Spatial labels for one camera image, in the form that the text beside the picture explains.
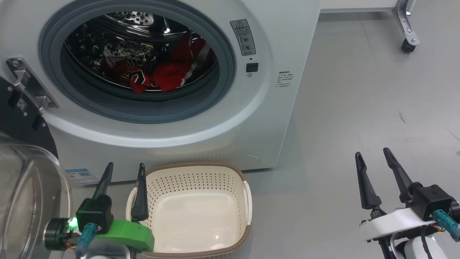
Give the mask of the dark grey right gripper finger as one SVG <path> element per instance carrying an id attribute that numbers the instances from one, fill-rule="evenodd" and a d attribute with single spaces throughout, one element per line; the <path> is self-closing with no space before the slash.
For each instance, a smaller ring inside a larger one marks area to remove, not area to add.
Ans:
<path id="1" fill-rule="evenodd" d="M 413 183 L 412 180 L 389 148 L 385 147 L 383 153 L 389 168 L 393 171 L 400 192 L 399 200 L 401 203 L 409 204 L 413 198 L 409 193 L 409 186 Z"/>
<path id="2" fill-rule="evenodd" d="M 367 166 L 362 154 L 355 153 L 355 165 L 358 173 L 358 185 L 361 198 L 361 207 L 365 210 L 378 209 L 382 204 L 381 199 L 376 195 L 367 174 Z"/>

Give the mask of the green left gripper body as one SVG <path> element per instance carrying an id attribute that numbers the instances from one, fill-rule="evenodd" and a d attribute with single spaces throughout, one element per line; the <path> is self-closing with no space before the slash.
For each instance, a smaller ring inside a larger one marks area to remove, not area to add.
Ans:
<path id="1" fill-rule="evenodd" d="M 45 227 L 43 241 L 51 251 L 88 252 L 97 241 L 108 241 L 138 252 L 152 252 L 155 238 L 148 227 L 127 220 L 114 220 L 106 234 L 99 234 L 93 223 L 80 230 L 76 218 L 53 218 Z"/>

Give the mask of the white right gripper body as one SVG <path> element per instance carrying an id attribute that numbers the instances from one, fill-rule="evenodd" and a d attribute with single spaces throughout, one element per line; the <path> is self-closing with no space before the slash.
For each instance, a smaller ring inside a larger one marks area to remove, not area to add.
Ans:
<path id="1" fill-rule="evenodd" d="M 434 220 L 424 221 L 411 208 L 404 208 L 361 223 L 359 236 L 368 241 L 435 223 Z"/>

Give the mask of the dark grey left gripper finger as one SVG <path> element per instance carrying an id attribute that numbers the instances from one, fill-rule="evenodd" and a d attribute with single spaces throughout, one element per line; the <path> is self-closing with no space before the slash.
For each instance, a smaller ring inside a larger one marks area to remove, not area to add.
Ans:
<path id="1" fill-rule="evenodd" d="M 134 201 L 133 208 L 131 209 L 131 220 L 133 222 L 141 222 L 147 220 L 149 217 L 146 172 L 145 165 L 143 163 L 140 163 L 139 165 L 137 181 L 138 188 L 136 199 Z"/>
<path id="2" fill-rule="evenodd" d="M 92 199 L 96 200 L 100 196 L 106 195 L 107 188 L 110 185 L 110 182 L 112 179 L 113 167 L 114 167 L 113 162 L 109 162 L 107 164 L 105 168 L 105 172 L 102 174 L 102 177 L 99 180 L 99 183 L 97 184 L 95 192 L 93 193 Z"/>

